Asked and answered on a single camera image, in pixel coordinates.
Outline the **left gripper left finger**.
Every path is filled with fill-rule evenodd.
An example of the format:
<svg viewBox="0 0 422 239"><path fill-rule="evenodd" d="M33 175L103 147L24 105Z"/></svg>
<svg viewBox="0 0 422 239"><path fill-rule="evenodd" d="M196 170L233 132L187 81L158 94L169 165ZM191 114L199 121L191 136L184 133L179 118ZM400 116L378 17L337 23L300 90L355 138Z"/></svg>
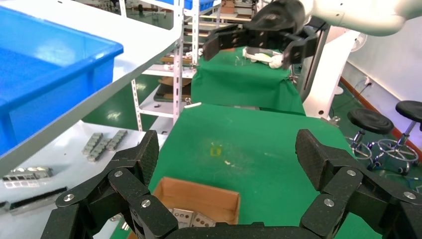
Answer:
<svg viewBox="0 0 422 239"><path fill-rule="evenodd" d="M102 172L62 193L41 238L91 239L121 214L139 239L164 239L178 229L170 211L148 189L159 154L158 134L118 151Z"/></svg>

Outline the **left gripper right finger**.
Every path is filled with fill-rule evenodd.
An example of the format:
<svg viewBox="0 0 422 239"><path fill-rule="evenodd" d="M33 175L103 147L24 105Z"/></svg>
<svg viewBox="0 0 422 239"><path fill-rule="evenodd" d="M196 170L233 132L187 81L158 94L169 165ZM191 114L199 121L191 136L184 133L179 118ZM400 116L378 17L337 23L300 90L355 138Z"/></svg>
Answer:
<svg viewBox="0 0 422 239"><path fill-rule="evenodd" d="M349 214L362 218L385 239L422 236L422 197L363 167L347 151L320 143L300 129L295 143L299 164L319 195L300 227L332 239Z"/></svg>

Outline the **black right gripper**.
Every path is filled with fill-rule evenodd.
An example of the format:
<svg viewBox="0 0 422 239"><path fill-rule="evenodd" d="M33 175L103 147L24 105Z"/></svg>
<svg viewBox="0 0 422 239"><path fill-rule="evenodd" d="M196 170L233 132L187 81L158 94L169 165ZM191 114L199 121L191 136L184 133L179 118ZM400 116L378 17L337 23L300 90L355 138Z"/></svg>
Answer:
<svg viewBox="0 0 422 239"><path fill-rule="evenodd" d="M221 50L250 46L264 49L282 49L282 68L301 63L314 56L319 33L326 25L315 29L305 26L305 9L298 0L274 0L245 24L229 25L209 32L203 44L202 57L210 61Z"/></svg>

